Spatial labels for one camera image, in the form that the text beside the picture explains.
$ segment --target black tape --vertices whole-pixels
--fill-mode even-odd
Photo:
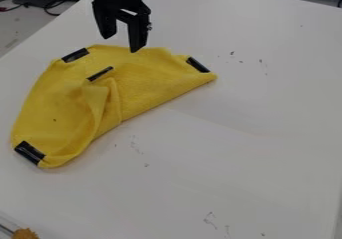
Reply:
[[[14,151],[16,151],[18,154],[25,157],[27,160],[34,163],[35,165],[38,165],[38,163],[45,157],[42,152],[31,146],[26,141],[23,141],[18,146],[16,146]]]
[[[107,68],[101,70],[100,72],[96,73],[95,75],[88,77],[87,79],[90,82],[92,82],[92,81],[96,80],[97,78],[99,78],[100,76],[104,75],[105,73],[109,72],[112,69],[113,69],[113,67],[107,67]]]
[[[198,71],[200,71],[201,73],[210,73],[210,70],[208,68],[206,68],[205,66],[203,66],[201,63],[199,63],[197,60],[195,60],[193,57],[188,58],[188,60],[186,61],[186,63],[188,63],[189,65],[193,66],[194,68],[196,68]]]
[[[86,48],[83,48],[83,49],[80,49],[78,51],[75,51],[75,52],[63,57],[62,60],[65,63],[69,63],[69,62],[78,60],[78,59],[80,59],[80,58],[82,58],[88,54],[89,54],[89,51]]]

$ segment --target microfiber towel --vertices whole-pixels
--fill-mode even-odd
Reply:
[[[103,45],[54,60],[22,107],[12,147],[38,167],[61,166],[121,122],[216,78],[198,64],[163,48]]]

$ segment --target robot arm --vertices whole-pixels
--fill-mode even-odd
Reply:
[[[117,33],[117,20],[120,20],[128,25],[131,52],[146,45],[151,30],[151,10],[142,0],[94,0],[93,10],[103,38]]]

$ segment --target yellow object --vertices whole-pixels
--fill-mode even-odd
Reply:
[[[87,50],[75,61],[50,64],[14,124],[13,148],[39,167],[63,165],[122,121],[216,78],[163,48]]]
[[[19,229],[14,232],[12,239],[39,239],[36,233],[30,229]]]

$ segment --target white tabletop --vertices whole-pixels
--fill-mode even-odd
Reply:
[[[82,0],[0,60],[0,210],[42,239],[332,238],[342,164],[342,13],[297,0],[147,0],[150,46],[216,82],[40,170],[9,144],[52,58],[104,41]]]

